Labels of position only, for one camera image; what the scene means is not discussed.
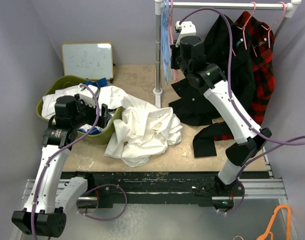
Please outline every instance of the pink hanger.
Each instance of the pink hanger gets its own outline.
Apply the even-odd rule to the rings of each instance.
[[[275,26],[276,23],[277,23],[280,19],[282,19],[282,18],[285,16],[285,14],[286,14],[286,4],[285,4],[283,1],[280,1],[280,2],[278,2],[278,3],[283,5],[283,13],[282,13],[282,15],[281,15],[281,16],[277,19],[277,21],[275,21],[274,24],[272,24],[269,28],[267,28],[267,27],[261,25],[265,30],[268,31],[268,47],[269,47],[269,48],[271,47],[270,33],[271,33],[272,28],[273,28],[273,26]]]
[[[244,48],[247,50],[247,43],[246,43],[246,37],[245,37],[245,29],[246,29],[246,26],[249,22],[249,20],[252,18],[252,16],[254,15],[255,13],[255,10],[256,10],[256,3],[254,1],[251,2],[251,4],[254,5],[253,7],[253,11],[250,15],[250,17],[247,19],[247,21],[244,23],[243,27],[239,27],[237,26],[237,28],[239,28],[240,30],[242,30],[242,35],[243,35],[243,43],[244,43]]]

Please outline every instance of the blue cloth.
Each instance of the blue cloth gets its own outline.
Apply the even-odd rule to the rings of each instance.
[[[107,79],[104,77],[102,79],[99,79],[97,81],[86,81],[85,83],[87,86],[88,85],[93,85],[97,88],[103,88],[103,87],[107,87],[108,86],[108,82],[107,82]]]
[[[81,129],[79,128],[78,129],[79,132],[82,132],[82,133],[86,133],[87,131],[85,131],[84,129]],[[96,127],[89,133],[89,135],[95,135],[95,134],[100,134],[101,131],[99,131]]]

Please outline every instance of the red plaid shirt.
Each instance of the red plaid shirt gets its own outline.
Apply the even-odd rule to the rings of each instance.
[[[243,26],[250,16],[249,12],[244,11],[235,23]],[[269,100],[271,99],[275,88],[275,77],[272,64],[275,36],[272,31],[270,31],[269,48],[268,31],[261,25],[265,26],[267,29],[269,28],[266,23],[260,22],[256,18],[251,17],[246,26],[246,30],[251,35],[252,49],[250,50],[250,57],[252,60],[252,69],[256,85],[255,96],[250,104],[248,113],[259,125],[263,123]],[[215,141],[229,139],[234,139],[234,136],[229,134],[214,137]]]

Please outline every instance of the black metal frame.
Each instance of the black metal frame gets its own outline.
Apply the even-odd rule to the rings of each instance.
[[[73,172],[63,172],[61,179],[70,179]],[[119,185],[127,194],[129,204],[193,204],[212,207],[212,197],[241,197],[238,184],[226,192],[212,191],[218,172],[93,172],[94,184]],[[268,171],[243,172],[241,179],[269,179]],[[99,190],[99,208],[123,204],[124,195],[117,188]]]

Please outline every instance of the green basket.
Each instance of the green basket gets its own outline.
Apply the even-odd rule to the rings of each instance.
[[[61,78],[59,78],[52,86],[51,88],[46,92],[46,95],[49,94],[54,94],[56,90],[59,89],[65,89],[68,87],[76,86],[79,84],[83,84],[87,82],[87,79],[78,77],[78,76],[72,76],[72,75],[66,75]],[[43,99],[41,99],[37,105],[36,112],[39,118],[49,121],[46,118],[42,117],[42,110],[43,110]],[[99,134],[94,134],[94,135],[88,135],[84,139],[97,145],[105,145],[108,144],[109,140],[111,139],[113,133],[115,132],[115,127],[113,121],[116,119],[122,119],[122,112],[123,112],[123,107],[119,107],[116,109],[111,121],[109,122],[107,128],[99,133]],[[84,135],[83,132],[77,131],[78,132],[78,137],[81,137]]]

